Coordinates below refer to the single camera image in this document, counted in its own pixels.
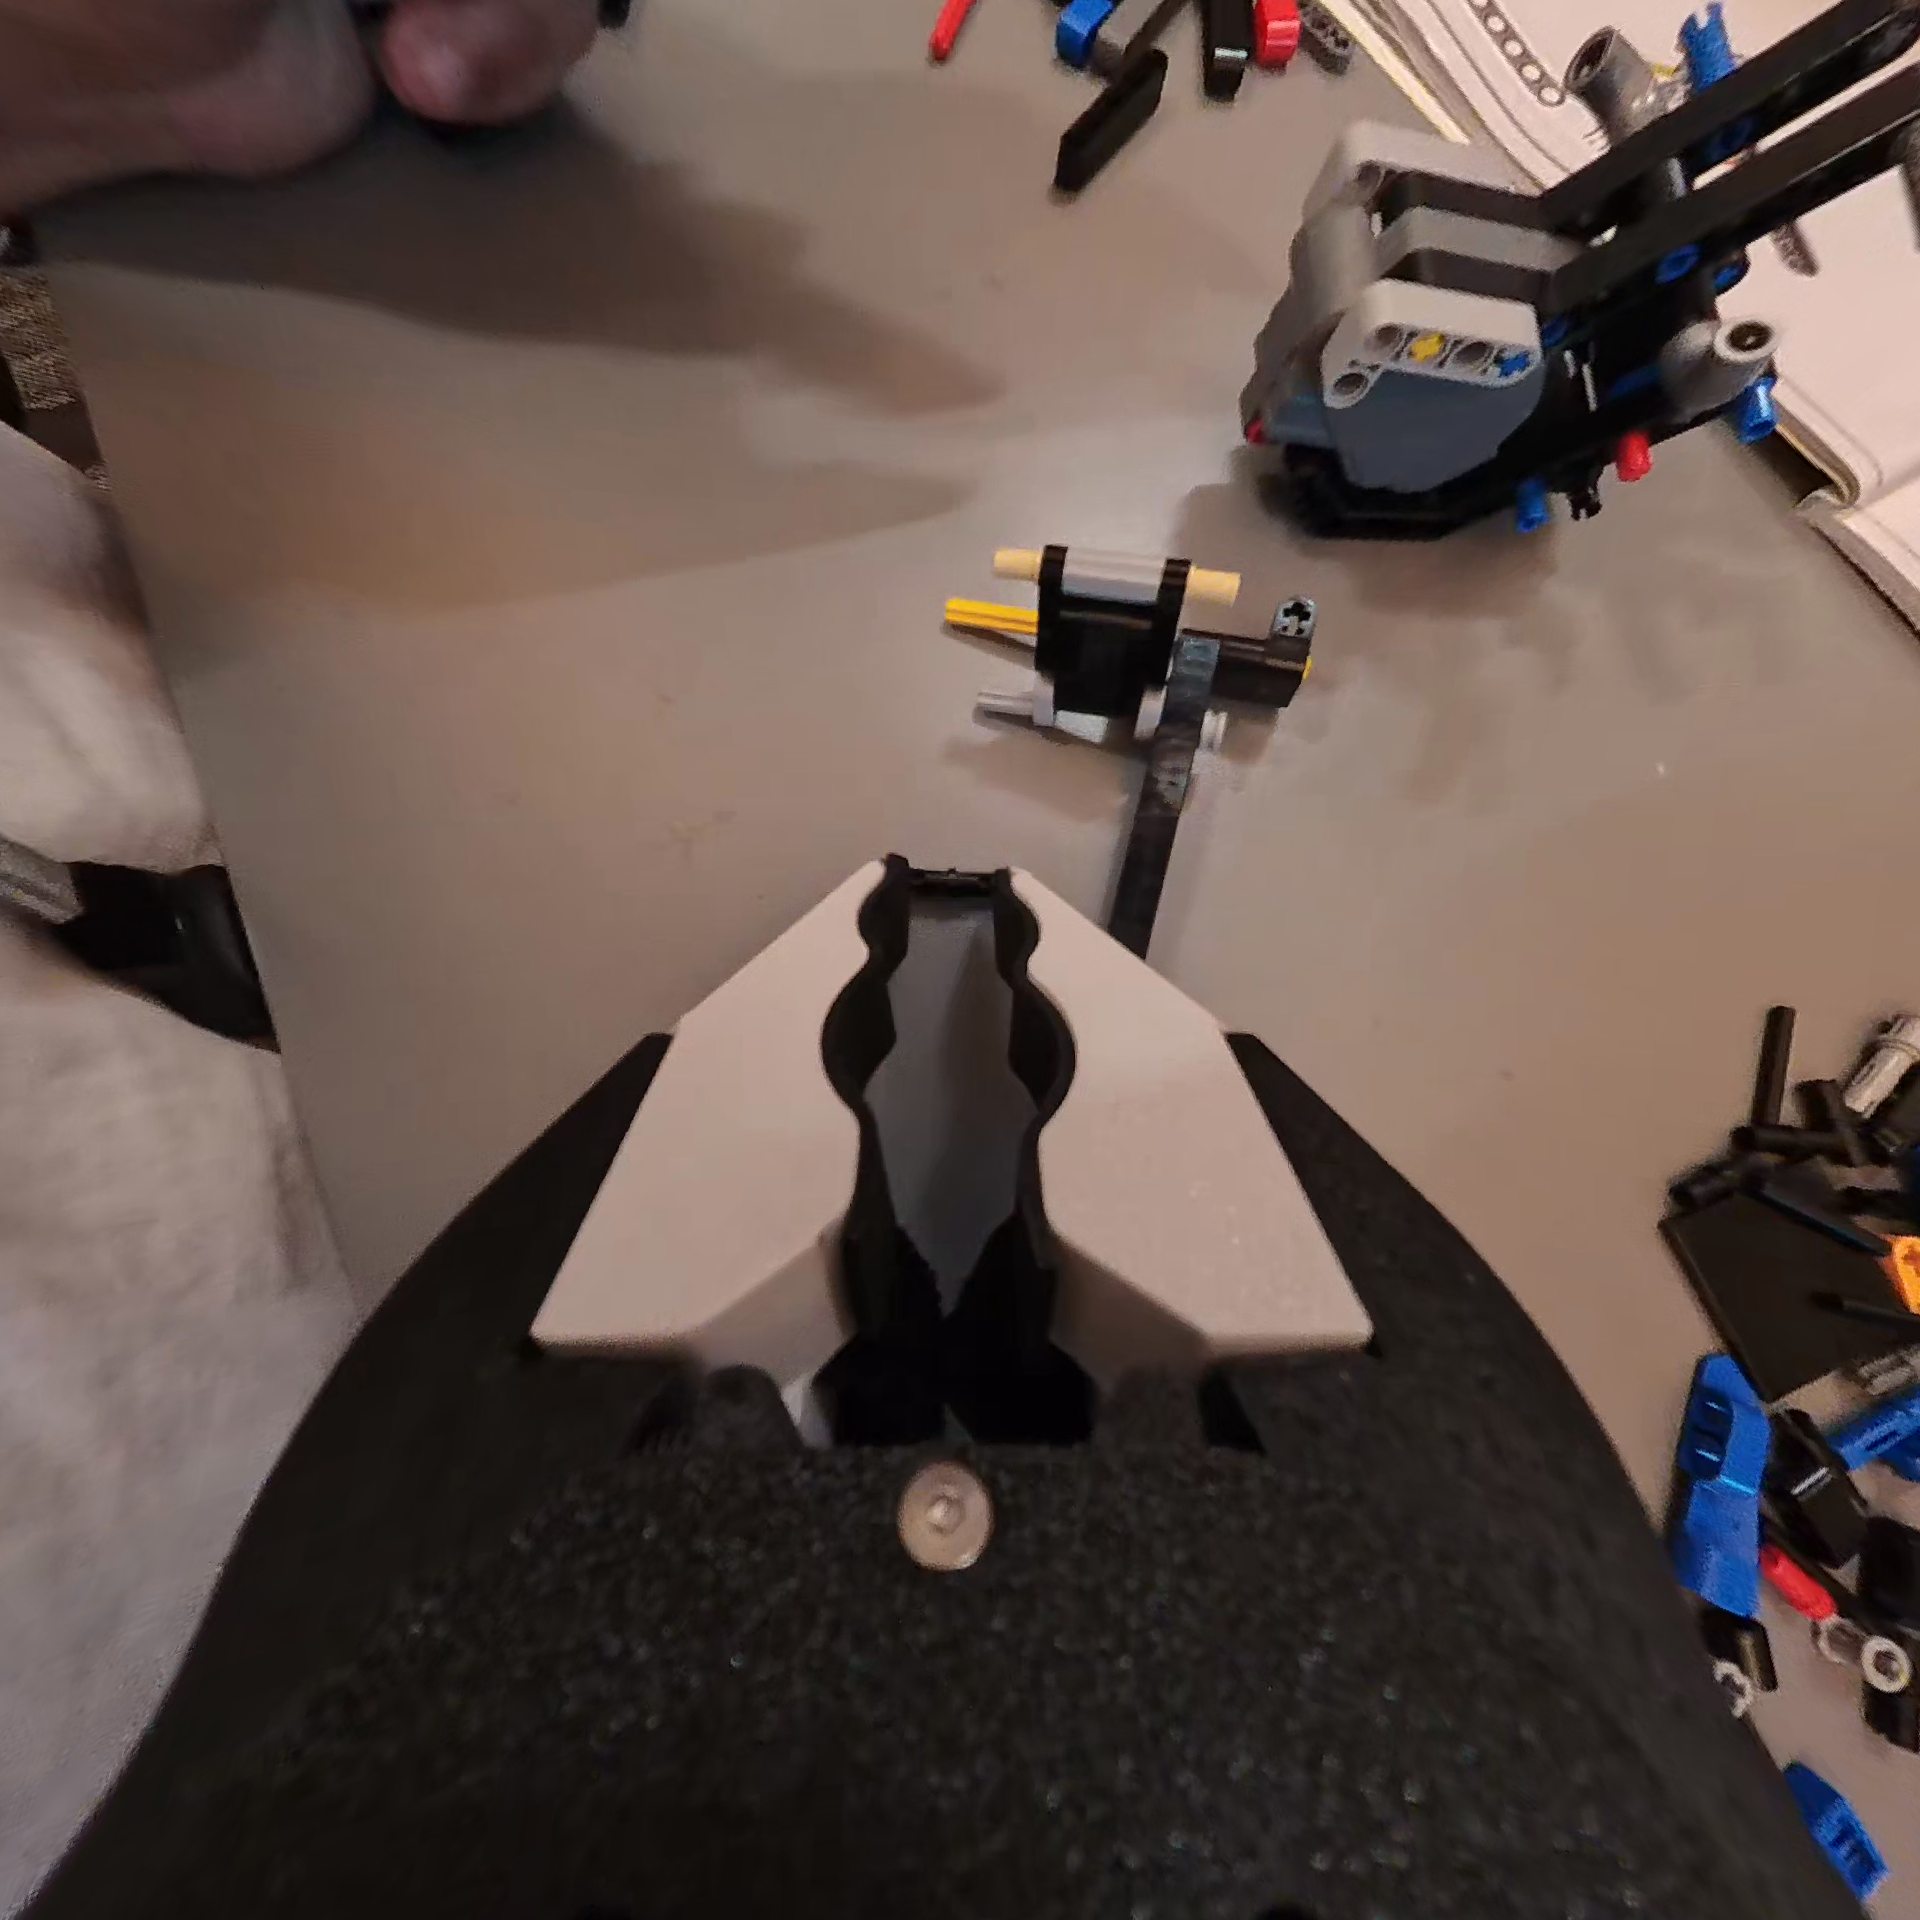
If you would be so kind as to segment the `black lego beam assembly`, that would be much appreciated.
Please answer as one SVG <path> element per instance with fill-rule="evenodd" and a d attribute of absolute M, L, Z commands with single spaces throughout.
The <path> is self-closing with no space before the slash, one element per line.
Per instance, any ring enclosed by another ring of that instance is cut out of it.
<path fill-rule="evenodd" d="M 1312 674 L 1319 605 L 1280 598 L 1259 632 L 1208 614 L 1234 607 L 1242 576 L 1186 557 L 1135 557 L 1082 543 L 1004 545 L 995 576 L 1028 605 L 954 595 L 944 625 L 1022 646 L 1022 688 L 986 690 L 975 711 L 1087 742 L 1128 741 L 1142 755 L 1134 819 L 1110 889 L 1109 931 L 1144 957 L 1197 766 L 1236 709 L 1280 713 Z"/>

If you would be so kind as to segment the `pile of black blue pins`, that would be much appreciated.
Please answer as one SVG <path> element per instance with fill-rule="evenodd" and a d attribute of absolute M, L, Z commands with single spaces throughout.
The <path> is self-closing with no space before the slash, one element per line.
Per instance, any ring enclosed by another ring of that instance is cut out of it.
<path fill-rule="evenodd" d="M 1891 1235 L 1917 1234 L 1916 1011 L 1883 1018 L 1852 1069 L 1836 1077 L 1797 1073 L 1795 1026 L 1790 1005 L 1764 1011 L 1744 1114 L 1720 1145 L 1668 1182 L 1661 1221 L 1728 1193 L 1750 1193 L 1860 1241 L 1883 1261 Z M 1900 1296 L 1898 1305 L 1883 1311 L 1828 1301 L 1862 1321 L 1916 1326 Z M 1901 1517 L 1916 1521 L 1916 1346 L 1764 1406 L 1776 1431 L 1773 1501 L 1808 1543 L 1840 1533 L 1827 1511 L 1840 1501 L 1843 1473 L 1866 1494 L 1891 1494 Z"/>

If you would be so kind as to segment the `person's white clothing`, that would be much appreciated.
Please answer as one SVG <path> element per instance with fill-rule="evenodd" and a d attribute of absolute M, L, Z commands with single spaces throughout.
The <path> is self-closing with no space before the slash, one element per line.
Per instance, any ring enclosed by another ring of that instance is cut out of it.
<path fill-rule="evenodd" d="M 3 829 L 218 858 L 106 496 L 3 445 Z M 283 1066 L 3 927 L 3 1898 L 140 1738 L 357 1303 Z"/>

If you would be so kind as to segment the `lego truck chassis assembly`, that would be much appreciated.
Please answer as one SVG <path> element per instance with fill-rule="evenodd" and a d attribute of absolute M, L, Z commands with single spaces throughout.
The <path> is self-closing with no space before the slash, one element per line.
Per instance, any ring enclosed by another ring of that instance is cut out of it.
<path fill-rule="evenodd" d="M 1438 539 L 1563 501 L 1599 510 L 1658 445 L 1781 422 L 1783 295 L 1830 320 L 1800 224 L 1894 175 L 1916 200 L 1916 5 L 1773 18 L 1742 56 L 1720 5 L 1645 54 L 1595 5 L 1406 5 L 1494 134 L 1348 125 L 1303 199 L 1239 394 L 1293 517 Z"/>

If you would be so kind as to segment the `white lego instruction booklet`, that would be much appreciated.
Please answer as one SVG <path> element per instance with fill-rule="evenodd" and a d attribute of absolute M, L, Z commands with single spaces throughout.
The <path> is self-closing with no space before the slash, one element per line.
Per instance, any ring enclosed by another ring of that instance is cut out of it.
<path fill-rule="evenodd" d="M 1565 86 L 1602 26 L 1644 54 L 1654 90 L 1687 90 L 1685 1 L 1327 5 L 1366 56 L 1442 136 L 1504 155 L 1531 187 L 1599 155 L 1592 113 Z M 1917 624 L 1917 251 L 1912 206 L 1883 175 L 1750 248 L 1730 309 L 1783 330 L 1781 429 L 1827 478 L 1800 514 Z"/>

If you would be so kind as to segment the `blue lego panel piece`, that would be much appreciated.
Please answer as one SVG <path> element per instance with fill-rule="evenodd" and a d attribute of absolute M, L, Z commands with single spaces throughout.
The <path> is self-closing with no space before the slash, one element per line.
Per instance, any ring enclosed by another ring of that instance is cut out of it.
<path fill-rule="evenodd" d="M 1677 1586 L 1739 1621 L 1760 1610 L 1770 1413 L 1728 1353 L 1692 1376 L 1674 1449 L 1667 1550 Z"/>

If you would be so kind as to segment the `person's left hand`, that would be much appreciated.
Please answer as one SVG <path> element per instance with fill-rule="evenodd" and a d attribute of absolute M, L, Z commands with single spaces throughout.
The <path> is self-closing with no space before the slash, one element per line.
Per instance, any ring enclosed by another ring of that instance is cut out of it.
<path fill-rule="evenodd" d="M 146 175 L 269 178 L 388 103 L 439 127 L 548 106 L 626 5 L 4 1 L 3 213 Z"/>

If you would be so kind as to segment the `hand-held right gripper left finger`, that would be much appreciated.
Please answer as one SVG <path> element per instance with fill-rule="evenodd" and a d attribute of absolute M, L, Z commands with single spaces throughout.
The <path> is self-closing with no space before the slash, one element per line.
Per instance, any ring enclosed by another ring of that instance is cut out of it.
<path fill-rule="evenodd" d="M 544 1353 L 756 1368 L 838 1445 L 944 1433 L 941 1296 L 868 1098 L 914 878 L 864 864 L 679 1018 L 535 1314 Z"/>

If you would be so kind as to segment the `glossy black object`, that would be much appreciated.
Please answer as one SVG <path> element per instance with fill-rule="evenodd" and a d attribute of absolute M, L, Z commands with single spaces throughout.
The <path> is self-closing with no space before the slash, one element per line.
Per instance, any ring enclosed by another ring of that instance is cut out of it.
<path fill-rule="evenodd" d="M 55 925 L 55 942 L 86 971 L 212 1035 L 279 1049 L 223 864 L 155 873 L 72 862 L 66 875 L 80 909 Z"/>

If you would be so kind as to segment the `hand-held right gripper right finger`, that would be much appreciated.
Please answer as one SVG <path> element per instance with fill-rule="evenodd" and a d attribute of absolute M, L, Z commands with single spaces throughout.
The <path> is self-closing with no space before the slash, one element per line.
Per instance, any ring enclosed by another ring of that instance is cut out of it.
<path fill-rule="evenodd" d="M 978 1441 L 1082 1441 L 1135 1376 L 1373 1337 L 1226 1029 L 1023 871 L 988 879 L 1031 1120 L 1014 1200 L 944 1319 Z"/>

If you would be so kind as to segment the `black lego panel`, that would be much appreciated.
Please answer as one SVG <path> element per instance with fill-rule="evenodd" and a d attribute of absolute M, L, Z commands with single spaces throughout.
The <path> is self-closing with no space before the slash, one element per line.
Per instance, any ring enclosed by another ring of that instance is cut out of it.
<path fill-rule="evenodd" d="M 1757 1194 L 1735 1191 L 1675 1210 L 1661 1235 L 1719 1346 L 1764 1403 L 1868 1359 L 1916 1346 L 1916 1326 L 1836 1311 L 1828 1301 L 1898 1311 L 1882 1259 Z"/>

